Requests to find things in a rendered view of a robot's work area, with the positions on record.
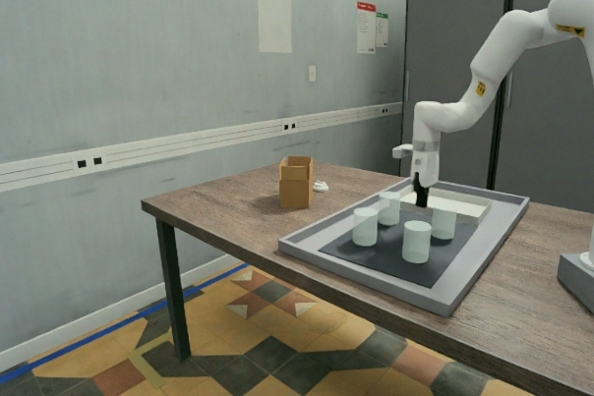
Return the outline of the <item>brown cardboard box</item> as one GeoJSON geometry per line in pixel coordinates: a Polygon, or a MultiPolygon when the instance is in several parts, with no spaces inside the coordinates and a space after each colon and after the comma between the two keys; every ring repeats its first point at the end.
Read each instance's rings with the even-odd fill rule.
{"type": "Polygon", "coordinates": [[[279,164],[279,194],[280,207],[310,207],[313,196],[311,156],[288,156],[288,166],[284,157],[279,164]]]}

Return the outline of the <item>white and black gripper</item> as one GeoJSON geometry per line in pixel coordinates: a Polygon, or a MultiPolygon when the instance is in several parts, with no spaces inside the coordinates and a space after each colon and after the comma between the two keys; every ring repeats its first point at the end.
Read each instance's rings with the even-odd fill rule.
{"type": "Polygon", "coordinates": [[[411,165],[410,183],[411,185],[414,184],[412,185],[414,186],[413,191],[417,194],[415,205],[426,208],[428,206],[429,195],[427,194],[429,193],[430,186],[435,184],[439,179],[440,151],[412,151],[414,151],[414,153],[411,165]],[[415,183],[412,183],[413,180],[415,180],[415,183]]]}

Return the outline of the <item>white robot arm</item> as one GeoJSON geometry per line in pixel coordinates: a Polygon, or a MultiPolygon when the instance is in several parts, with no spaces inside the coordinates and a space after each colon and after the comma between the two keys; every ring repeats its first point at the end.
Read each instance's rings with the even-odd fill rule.
{"type": "Polygon", "coordinates": [[[524,49],[575,37],[585,47],[594,84],[594,0],[551,0],[545,10],[506,13],[471,62],[472,82],[461,100],[417,103],[413,143],[394,148],[392,157],[408,156],[412,150],[440,150],[441,132],[465,130],[480,119],[524,49]]]}

